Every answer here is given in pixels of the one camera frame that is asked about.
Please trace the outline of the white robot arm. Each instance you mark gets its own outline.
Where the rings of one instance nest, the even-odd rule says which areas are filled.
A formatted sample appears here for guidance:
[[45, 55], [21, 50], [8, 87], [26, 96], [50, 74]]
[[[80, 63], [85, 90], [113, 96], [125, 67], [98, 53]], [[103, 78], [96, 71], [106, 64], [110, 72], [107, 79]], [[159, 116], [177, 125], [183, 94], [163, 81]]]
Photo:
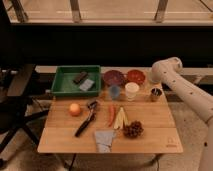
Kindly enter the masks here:
[[164, 83], [173, 90], [208, 126], [198, 171], [213, 171], [213, 96], [184, 79], [178, 57], [155, 62], [149, 72], [153, 84]]

